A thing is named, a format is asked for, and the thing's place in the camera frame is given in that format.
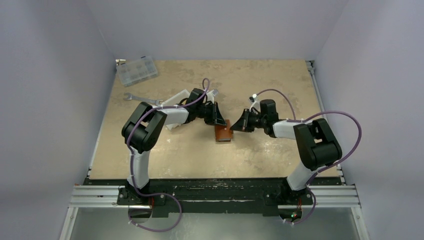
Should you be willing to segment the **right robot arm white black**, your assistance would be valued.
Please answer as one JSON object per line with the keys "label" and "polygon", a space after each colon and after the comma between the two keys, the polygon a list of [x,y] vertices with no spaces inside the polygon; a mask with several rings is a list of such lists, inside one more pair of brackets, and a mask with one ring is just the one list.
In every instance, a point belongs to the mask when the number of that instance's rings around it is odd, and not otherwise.
{"label": "right robot arm white black", "polygon": [[292,204],[306,194],[307,186],[318,171],[342,158],[342,148],[324,118],[307,122],[280,119],[272,99],[259,102],[259,110],[244,109],[231,126],[232,131],[251,133],[262,129],[271,138],[295,140],[299,164],[281,183],[278,193],[266,197],[278,204]]}

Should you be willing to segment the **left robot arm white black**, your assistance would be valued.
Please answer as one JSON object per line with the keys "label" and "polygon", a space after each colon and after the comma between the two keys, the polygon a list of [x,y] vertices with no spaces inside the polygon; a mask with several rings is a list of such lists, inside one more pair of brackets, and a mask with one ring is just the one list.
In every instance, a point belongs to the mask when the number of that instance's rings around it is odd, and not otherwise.
{"label": "left robot arm white black", "polygon": [[142,100],[126,121],[121,135],[129,150],[129,177],[127,178],[129,197],[138,205],[149,198],[165,196],[166,193],[153,193],[149,190],[148,173],[151,149],[156,145],[164,126],[184,125],[199,118],[206,125],[228,127],[222,117],[214,91],[194,88],[189,94],[171,97],[153,105]]}

